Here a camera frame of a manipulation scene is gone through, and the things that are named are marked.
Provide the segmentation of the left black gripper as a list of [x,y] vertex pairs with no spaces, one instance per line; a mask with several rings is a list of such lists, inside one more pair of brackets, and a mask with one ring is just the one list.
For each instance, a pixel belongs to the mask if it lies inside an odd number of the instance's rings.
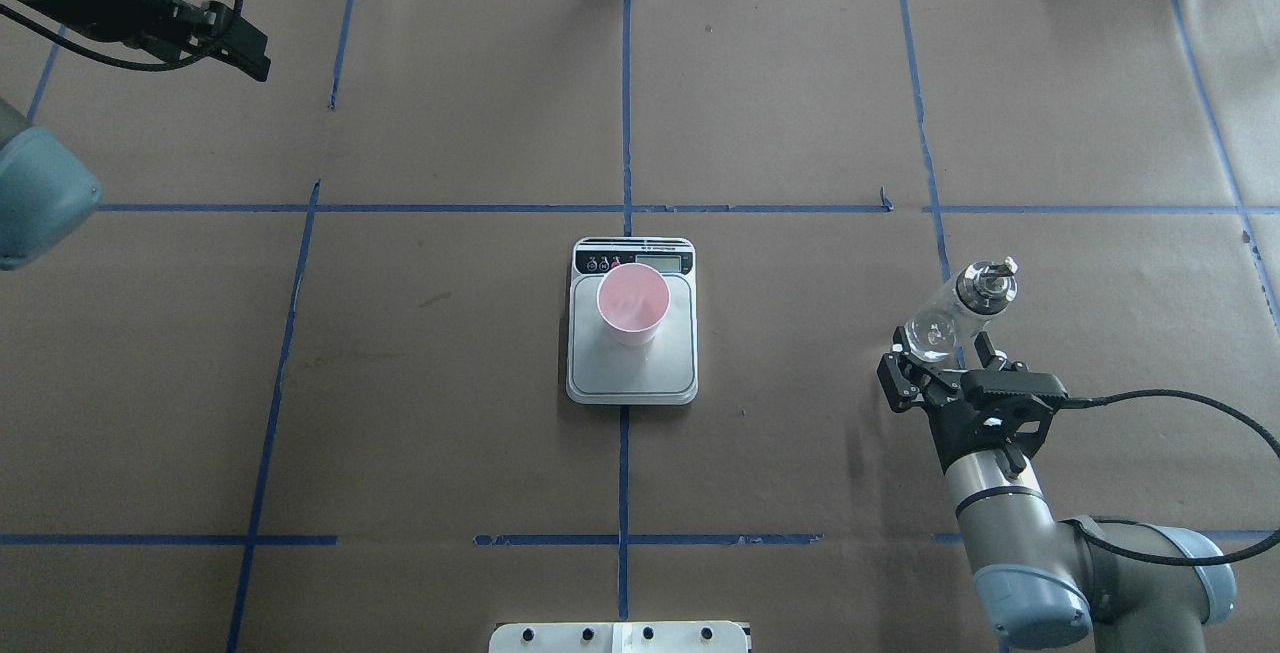
[[60,20],[91,41],[124,44],[165,64],[178,64],[183,52],[205,52],[256,82],[270,74],[266,35],[227,3],[60,0]]

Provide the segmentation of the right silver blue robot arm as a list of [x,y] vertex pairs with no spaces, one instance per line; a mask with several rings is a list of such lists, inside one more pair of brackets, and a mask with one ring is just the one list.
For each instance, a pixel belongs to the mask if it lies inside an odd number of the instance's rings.
[[1011,650],[1092,638],[1098,652],[1202,652],[1235,608],[1236,576],[1207,536],[1120,519],[1056,519],[1032,461],[1062,383],[979,334],[980,366],[918,356],[896,329],[877,376],[890,408],[922,410],[989,629]]

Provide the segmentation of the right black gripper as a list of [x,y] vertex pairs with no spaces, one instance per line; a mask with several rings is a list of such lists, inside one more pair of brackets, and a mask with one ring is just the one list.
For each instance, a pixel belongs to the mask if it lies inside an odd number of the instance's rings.
[[1068,393],[1051,374],[1012,370],[987,332],[975,335],[973,347],[980,369],[943,371],[933,380],[932,367],[908,344],[906,329],[895,328],[877,380],[891,411],[925,411],[942,471],[993,451],[1000,471],[1018,476],[1044,444]]

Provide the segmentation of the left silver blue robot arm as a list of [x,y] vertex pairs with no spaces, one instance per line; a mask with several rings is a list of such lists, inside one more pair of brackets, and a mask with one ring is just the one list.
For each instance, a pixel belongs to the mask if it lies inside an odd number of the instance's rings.
[[[268,37],[244,0],[6,0],[3,15],[46,41],[119,70],[165,73],[218,60],[265,82]],[[23,109],[3,102],[1,266],[15,271],[68,238],[99,207],[102,184],[35,117],[51,68]]]

